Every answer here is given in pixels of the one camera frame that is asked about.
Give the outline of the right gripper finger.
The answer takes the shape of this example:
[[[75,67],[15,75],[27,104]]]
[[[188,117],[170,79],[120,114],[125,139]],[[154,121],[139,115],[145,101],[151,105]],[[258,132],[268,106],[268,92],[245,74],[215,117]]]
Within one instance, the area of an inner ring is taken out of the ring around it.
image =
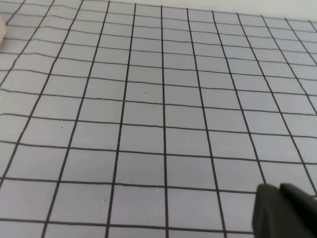
[[[315,238],[317,200],[290,183],[260,184],[252,228],[256,238]]]

